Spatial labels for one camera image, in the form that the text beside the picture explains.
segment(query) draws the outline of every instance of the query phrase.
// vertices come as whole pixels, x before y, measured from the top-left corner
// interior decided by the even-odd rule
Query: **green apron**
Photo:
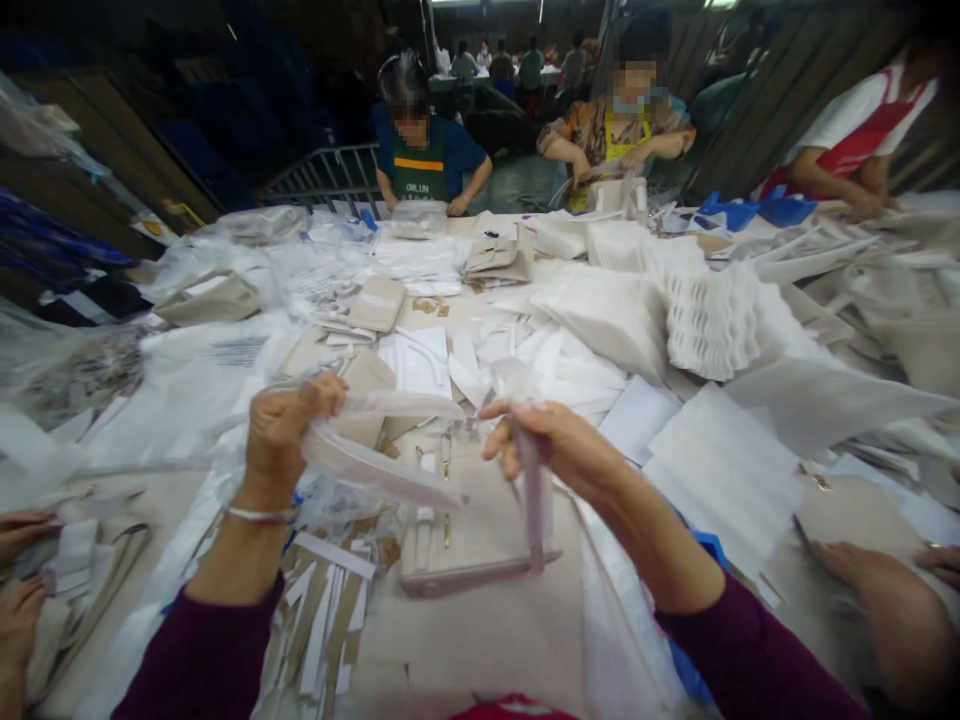
[[[443,172],[444,125],[440,123],[436,148],[417,150],[407,147],[395,136],[393,158],[393,194],[400,200],[442,200],[450,202]]]

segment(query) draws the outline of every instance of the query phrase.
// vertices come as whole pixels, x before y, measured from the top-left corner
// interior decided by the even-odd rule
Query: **fence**
[[[383,196],[377,186],[377,147],[372,143],[314,150],[267,183],[260,200],[266,205],[306,205],[311,210],[326,205],[334,212],[337,204],[345,203],[352,215],[360,217],[366,208],[379,220],[377,201],[382,202]]]

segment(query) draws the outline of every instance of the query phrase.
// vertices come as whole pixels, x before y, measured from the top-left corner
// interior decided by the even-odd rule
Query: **blue t-shirt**
[[[380,148],[377,150],[377,167],[392,180],[397,131],[389,118],[386,122],[383,122],[383,119],[378,117],[376,112],[374,112],[374,118],[377,126],[377,139],[380,141]],[[441,127],[444,128],[443,175],[447,181],[449,199],[453,200],[463,192],[463,174],[476,171],[487,159],[487,153],[473,141],[473,138],[467,134],[462,125],[438,118],[436,115],[430,117],[431,149],[437,147]]]

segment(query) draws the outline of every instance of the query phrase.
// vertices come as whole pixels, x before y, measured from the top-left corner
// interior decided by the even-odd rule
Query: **purple sleeve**
[[[735,579],[694,615],[657,621],[699,670],[725,718],[869,718],[813,654]]]
[[[254,607],[205,605],[181,590],[111,717],[250,717],[282,592],[279,574]]]

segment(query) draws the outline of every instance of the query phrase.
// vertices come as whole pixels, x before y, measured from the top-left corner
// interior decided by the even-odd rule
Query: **yellow apron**
[[[611,123],[613,121],[613,116],[607,113],[607,116],[604,118],[603,122],[603,131],[607,137],[607,157],[605,158],[606,162],[614,162],[619,160],[635,147],[643,145],[647,140],[650,139],[650,122],[647,117],[649,111],[644,113],[644,118],[641,120],[643,123],[643,140],[638,143],[633,143],[632,145],[617,145],[613,142],[613,130],[611,130]],[[603,180],[606,175],[596,178],[597,180]],[[583,185],[578,187],[570,195],[570,200],[567,205],[570,208],[570,212],[586,212],[587,211],[587,195],[590,194],[590,185]]]

